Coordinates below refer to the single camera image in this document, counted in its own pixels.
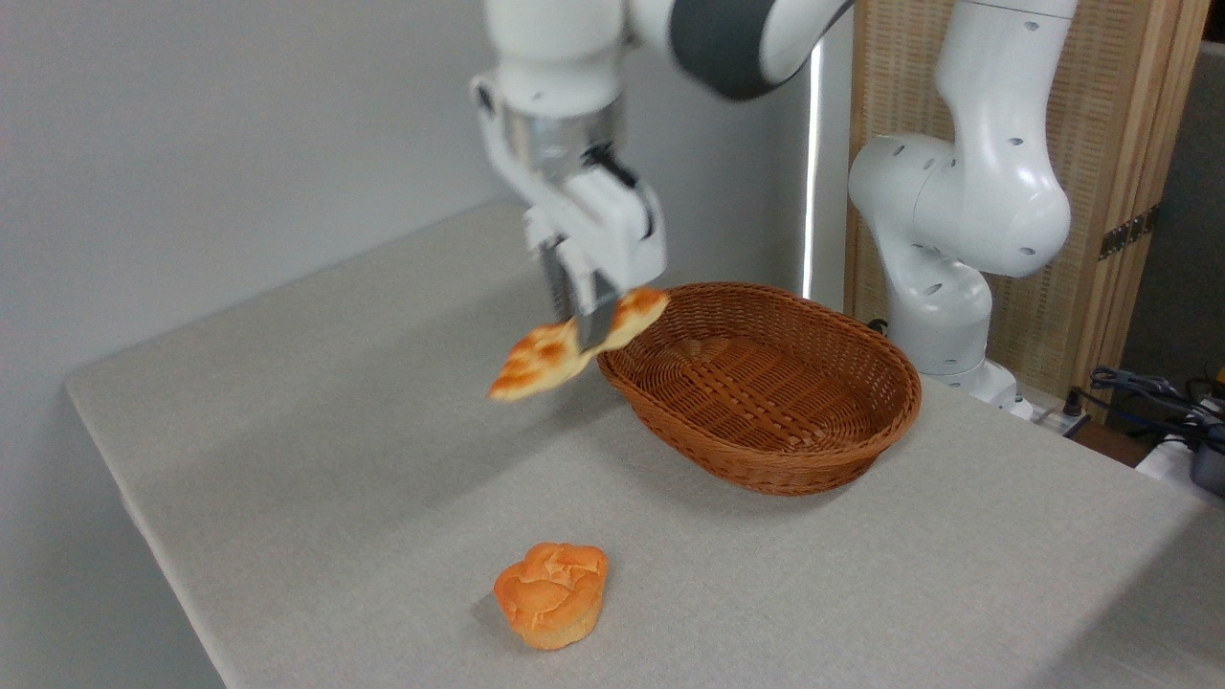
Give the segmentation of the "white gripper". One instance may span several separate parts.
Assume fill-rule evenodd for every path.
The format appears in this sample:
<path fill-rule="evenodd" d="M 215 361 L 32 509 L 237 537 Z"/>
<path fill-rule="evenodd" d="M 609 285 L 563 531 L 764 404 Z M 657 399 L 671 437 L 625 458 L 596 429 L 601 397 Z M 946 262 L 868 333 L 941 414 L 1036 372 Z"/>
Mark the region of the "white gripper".
<path fill-rule="evenodd" d="M 546 235 L 568 244 L 570 270 L 586 261 L 590 273 L 576 280 L 573 295 L 564 242 L 539 245 L 557 322 L 575 318 L 579 349 L 595 349 L 612 331 L 621 293 L 655 280 L 666 265 L 655 192 L 616 158 L 622 99 L 579 114 L 540 114 L 513 104 L 494 75 L 477 75 L 470 93 L 494 169 L 546 216 Z"/>

